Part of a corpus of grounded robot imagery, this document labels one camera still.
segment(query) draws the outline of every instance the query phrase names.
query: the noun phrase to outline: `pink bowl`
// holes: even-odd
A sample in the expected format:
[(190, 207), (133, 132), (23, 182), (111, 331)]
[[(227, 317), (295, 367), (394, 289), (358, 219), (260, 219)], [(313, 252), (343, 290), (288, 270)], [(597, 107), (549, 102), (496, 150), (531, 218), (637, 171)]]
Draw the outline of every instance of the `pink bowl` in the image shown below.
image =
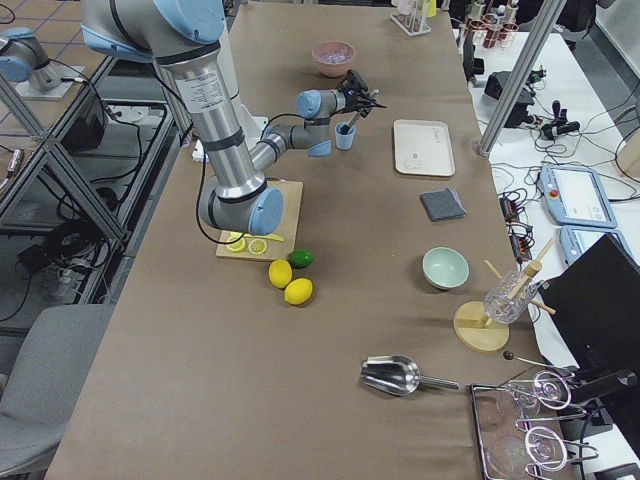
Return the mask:
[(353, 68), (356, 49), (344, 42), (322, 42), (311, 51), (318, 70), (325, 77), (341, 77)]

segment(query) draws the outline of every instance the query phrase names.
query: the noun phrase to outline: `lemon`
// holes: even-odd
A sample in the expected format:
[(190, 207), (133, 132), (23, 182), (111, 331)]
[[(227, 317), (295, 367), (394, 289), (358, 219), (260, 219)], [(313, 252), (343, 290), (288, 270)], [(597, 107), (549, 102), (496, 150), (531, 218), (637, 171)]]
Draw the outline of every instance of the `lemon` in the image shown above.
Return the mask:
[(256, 238), (249, 242), (249, 252), (254, 255), (262, 255), (267, 251), (267, 242), (261, 238)]
[(239, 232), (232, 232), (229, 234), (229, 238), (227, 238), (227, 242), (229, 243), (226, 247), (227, 250), (233, 253), (241, 253), (247, 249), (247, 241), (244, 238), (241, 238), (242, 234)]
[(308, 278), (298, 278), (284, 289), (284, 299), (291, 305), (300, 305), (311, 297), (313, 283)]
[(279, 258), (269, 265), (269, 281), (274, 287), (284, 288), (292, 278), (291, 265), (286, 260)]

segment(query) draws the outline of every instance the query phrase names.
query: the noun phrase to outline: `wooden stick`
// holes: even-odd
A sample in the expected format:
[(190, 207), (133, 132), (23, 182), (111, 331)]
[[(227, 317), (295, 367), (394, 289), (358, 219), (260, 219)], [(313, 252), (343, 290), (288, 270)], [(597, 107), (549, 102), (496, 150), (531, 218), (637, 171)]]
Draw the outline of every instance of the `wooden stick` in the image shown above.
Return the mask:
[(547, 254), (547, 252), (551, 249), (553, 244), (554, 244), (554, 239), (553, 237), (551, 237), (549, 241), (546, 243), (546, 245), (542, 247), (542, 251), (538, 254), (535, 260), (537, 260), (538, 262), (541, 261), (542, 257), (544, 257)]
[(498, 280), (502, 280), (502, 275), (500, 274), (500, 272), (498, 271), (498, 269), (496, 267), (493, 266), (493, 264), (489, 261), (489, 260), (485, 260), (484, 264), (489, 268), (489, 270), (491, 270), (491, 273), (493, 273)]
[(556, 314), (556, 309), (555, 308), (551, 308), (547, 305), (545, 305), (542, 302), (539, 302), (538, 300), (534, 300), (533, 298), (527, 298), (527, 301), (532, 304), (535, 305), (536, 307), (538, 307), (540, 310), (544, 310), (545, 312), (551, 314), (551, 315), (555, 315)]

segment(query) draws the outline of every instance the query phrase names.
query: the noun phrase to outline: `white tray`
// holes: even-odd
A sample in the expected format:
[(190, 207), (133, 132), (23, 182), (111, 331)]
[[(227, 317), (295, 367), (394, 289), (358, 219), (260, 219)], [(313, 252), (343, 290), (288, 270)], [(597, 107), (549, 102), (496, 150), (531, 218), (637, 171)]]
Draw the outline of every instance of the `white tray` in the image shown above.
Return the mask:
[(442, 122), (393, 122), (396, 170), (409, 175), (450, 177), (456, 171), (449, 129)]

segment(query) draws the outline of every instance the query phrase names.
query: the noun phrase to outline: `lime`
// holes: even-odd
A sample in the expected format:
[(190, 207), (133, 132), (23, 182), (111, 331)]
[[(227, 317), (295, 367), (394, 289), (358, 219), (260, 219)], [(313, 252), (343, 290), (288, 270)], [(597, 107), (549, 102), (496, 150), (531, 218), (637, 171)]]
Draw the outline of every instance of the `lime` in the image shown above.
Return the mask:
[(262, 255), (267, 251), (267, 241), (262, 238), (255, 238), (249, 242), (249, 252), (254, 255)]
[(291, 305), (300, 305), (311, 297), (313, 283), (308, 278), (298, 278), (284, 289), (284, 299)]
[(293, 268), (306, 268), (313, 263), (313, 255), (309, 250), (300, 248), (291, 252), (287, 260)]
[(284, 288), (292, 278), (291, 265), (286, 260), (279, 258), (269, 265), (269, 281), (274, 287)]

